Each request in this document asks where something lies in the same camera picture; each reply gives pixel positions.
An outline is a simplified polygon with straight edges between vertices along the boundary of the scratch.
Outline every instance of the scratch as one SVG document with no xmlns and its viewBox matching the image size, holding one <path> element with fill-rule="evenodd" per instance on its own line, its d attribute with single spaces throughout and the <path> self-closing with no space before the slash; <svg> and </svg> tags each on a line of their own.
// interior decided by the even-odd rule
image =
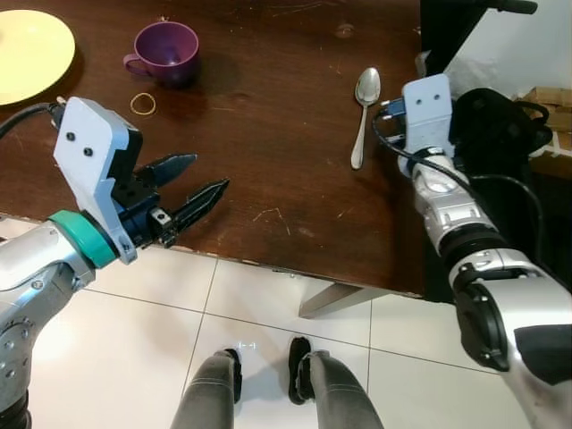
<svg viewBox="0 0 572 429">
<path fill-rule="evenodd" d="M 221 241 L 223 241 L 224 236 L 226 235 L 226 232 L 227 232 L 227 231 L 223 231 L 223 233 L 220 234 L 220 235 L 216 238 L 216 242 L 218 243 L 219 246 L 221 245 Z"/>
<path fill-rule="evenodd" d="M 18 142 L 18 146 L 20 146 L 20 150 L 22 153 L 24 153 L 24 145 L 22 145 L 21 140 L 20 140 L 20 136 L 18 135 L 18 133 L 16 131 L 13 132 L 14 133 L 14 137 L 16 138 L 16 141 Z"/>
<path fill-rule="evenodd" d="M 282 217 L 282 213 L 280 211 L 280 208 L 275 207 L 275 208 L 268 208 L 266 210 L 263 210 L 262 212 L 260 212 L 259 214 L 257 214 L 257 217 L 255 217 L 252 222 L 256 222 L 258 220 L 258 218 L 266 213 L 270 213 L 270 212 L 276 212 L 278 214 L 278 217 L 280 217 L 280 220 L 284 223 L 284 226 L 286 227 L 286 232 L 288 233 L 288 235 L 292 235 L 290 233 L 290 227 L 288 226 L 288 224 L 286 223 L 286 221 L 284 220 L 284 218 Z"/>
<path fill-rule="evenodd" d="M 309 11 L 310 9 L 315 9 L 316 7 L 320 7 L 322 4 L 321 3 L 317 3 L 317 4 L 312 4 L 309 5 L 307 7 L 301 7 L 300 9 L 294 9 L 292 11 L 286 11 L 286 12 L 280 12 L 280 13 L 275 13 L 274 15 L 272 15 L 273 18 L 280 16 L 280 15 L 290 15 L 293 13 L 298 13 L 298 12 L 304 12 L 304 11 Z"/>
<path fill-rule="evenodd" d="M 316 4 L 322 4 L 322 2 L 312 2 L 306 4 L 282 4 L 276 6 L 268 6 L 268 9 L 296 9 L 297 7 L 308 7 L 314 6 Z"/>
<path fill-rule="evenodd" d="M 311 232 L 308 228 L 298 228 L 298 231 L 300 232 L 300 234 L 304 234 L 312 239 L 315 237 L 315 234 Z"/>
<path fill-rule="evenodd" d="M 348 210 L 344 210 L 343 212 L 341 212 L 340 214 L 338 214 L 338 219 L 341 219 L 342 216 L 344 216 L 346 213 L 351 212 L 354 209 L 354 207 L 349 208 Z"/>
</svg>

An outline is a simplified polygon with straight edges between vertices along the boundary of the rubber band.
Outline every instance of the rubber band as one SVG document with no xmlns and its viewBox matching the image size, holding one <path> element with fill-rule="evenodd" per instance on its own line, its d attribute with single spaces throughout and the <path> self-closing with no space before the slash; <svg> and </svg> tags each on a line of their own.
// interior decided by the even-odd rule
<svg viewBox="0 0 572 429">
<path fill-rule="evenodd" d="M 140 110 L 137 110 L 135 108 L 135 102 L 139 100 L 141 97 L 147 97 L 149 100 L 151 100 L 151 103 L 153 103 L 151 108 L 146 112 L 141 112 Z M 150 114 L 153 114 L 155 110 L 157 110 L 157 103 L 155 101 L 155 98 L 148 92 L 139 92 L 134 98 L 131 99 L 129 103 L 129 108 L 135 114 L 140 114 L 141 116 L 148 116 Z"/>
</svg>

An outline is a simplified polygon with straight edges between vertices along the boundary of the table leg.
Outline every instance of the table leg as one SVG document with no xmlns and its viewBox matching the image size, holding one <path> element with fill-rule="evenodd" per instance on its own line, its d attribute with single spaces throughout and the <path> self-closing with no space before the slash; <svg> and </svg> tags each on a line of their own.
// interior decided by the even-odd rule
<svg viewBox="0 0 572 429">
<path fill-rule="evenodd" d="M 382 297 L 392 293 L 390 290 L 377 288 L 359 288 L 343 283 L 332 283 L 326 289 L 306 298 L 300 304 L 298 316 L 313 319 L 319 315 L 327 315 L 333 311 L 355 306 L 364 301 Z"/>
</svg>

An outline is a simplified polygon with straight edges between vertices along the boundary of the dark brown table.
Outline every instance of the dark brown table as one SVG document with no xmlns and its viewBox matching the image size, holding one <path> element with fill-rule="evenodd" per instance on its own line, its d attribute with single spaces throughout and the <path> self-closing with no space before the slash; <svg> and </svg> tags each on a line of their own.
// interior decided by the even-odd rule
<svg viewBox="0 0 572 429">
<path fill-rule="evenodd" d="M 191 169 L 164 189 L 166 207 L 207 181 L 229 177 L 231 186 L 179 244 L 335 282 L 307 301 L 302 315 L 387 291 L 423 295 L 420 220 L 395 157 L 376 147 L 367 127 L 364 168 L 349 166 L 359 74 L 377 67 L 383 98 L 397 97 L 416 77 L 416 0 L 4 0 L 0 6 L 13 8 L 60 17 L 77 51 L 58 83 L 0 107 L 0 120 L 33 102 L 77 95 L 143 132 L 139 164 L 197 153 Z M 122 67 L 138 31 L 162 18 L 187 23 L 200 37 L 203 69 L 184 90 L 160 88 Z M 155 96 L 156 114 L 130 112 L 139 92 Z M 39 220 L 75 208 L 52 158 L 55 136 L 39 116 L 0 142 L 1 213 Z"/>
</svg>

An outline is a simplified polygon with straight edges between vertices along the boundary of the white wall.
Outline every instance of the white wall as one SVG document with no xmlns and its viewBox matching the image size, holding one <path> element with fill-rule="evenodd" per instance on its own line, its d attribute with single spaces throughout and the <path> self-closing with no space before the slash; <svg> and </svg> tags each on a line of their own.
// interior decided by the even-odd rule
<svg viewBox="0 0 572 429">
<path fill-rule="evenodd" d="M 484 15 L 446 71 L 454 95 L 476 87 L 507 97 L 536 86 L 572 88 L 572 0 L 536 3 L 534 15 Z"/>
</svg>

